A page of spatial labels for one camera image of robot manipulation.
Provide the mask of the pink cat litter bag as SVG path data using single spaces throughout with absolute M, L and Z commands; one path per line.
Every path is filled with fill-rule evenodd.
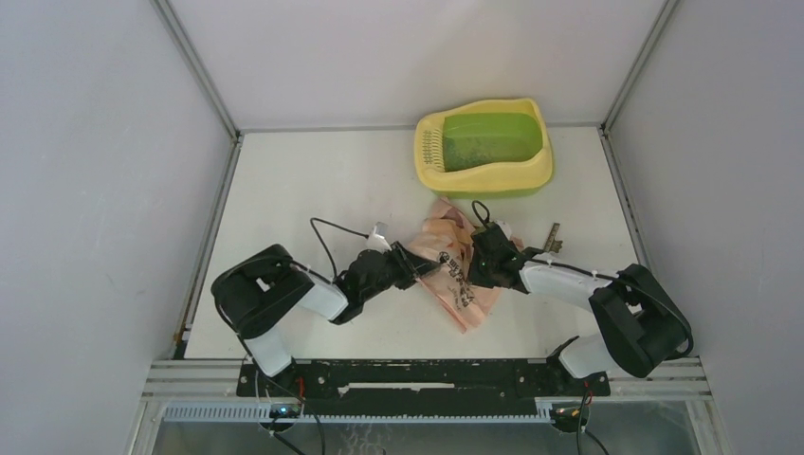
M 499 287 L 485 288 L 468 280 L 475 229 L 458 207 L 441 197 L 430 206 L 420 231 L 407 244 L 407 250 L 439 264 L 437 271 L 419 282 L 462 333 L 479 327 L 502 293 Z

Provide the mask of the black sealing clip strip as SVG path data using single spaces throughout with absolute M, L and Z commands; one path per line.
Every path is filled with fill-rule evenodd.
M 560 223 L 553 223 L 546 238 L 542 250 L 547 253 L 558 255 L 563 247 L 563 241 L 558 238 Z

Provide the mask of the yellow green litter box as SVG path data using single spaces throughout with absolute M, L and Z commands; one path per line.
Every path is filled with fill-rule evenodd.
M 425 115 L 413 161 L 429 190 L 464 199 L 529 195 L 555 171 L 546 122 L 530 98 L 477 100 Z

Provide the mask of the green cat litter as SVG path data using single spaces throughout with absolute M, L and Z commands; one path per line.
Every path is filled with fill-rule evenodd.
M 444 136 L 446 172 L 458 172 L 499 162 L 523 162 L 543 146 L 542 134 L 469 134 Z

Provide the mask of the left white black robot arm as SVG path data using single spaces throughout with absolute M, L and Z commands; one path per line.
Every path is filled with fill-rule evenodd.
M 406 290 L 441 268 L 400 243 L 365 249 L 329 281 L 275 244 L 235 265 L 210 287 L 220 318 L 259 368 L 260 383 L 275 395 L 296 383 L 293 356 L 278 325 L 294 308 L 341 325 L 359 316 L 368 300 L 395 287 Z

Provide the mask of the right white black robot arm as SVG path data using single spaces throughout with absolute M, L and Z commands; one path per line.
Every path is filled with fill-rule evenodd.
M 631 264 L 615 275 L 561 263 L 545 250 L 518 248 L 506 230 L 486 223 L 471 235 L 471 284 L 548 297 L 593 315 L 595 334 L 556 348 L 552 389 L 574 393 L 586 377 L 618 368 L 645 378 L 661 363 L 694 348 L 690 323 L 649 269 Z

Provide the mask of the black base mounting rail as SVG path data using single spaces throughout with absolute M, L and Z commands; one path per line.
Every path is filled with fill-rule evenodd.
M 241 366 L 243 398 L 301 398 L 326 417 L 518 417 L 539 399 L 610 395 L 609 377 L 576 379 L 550 359 L 295 360 L 273 378 Z

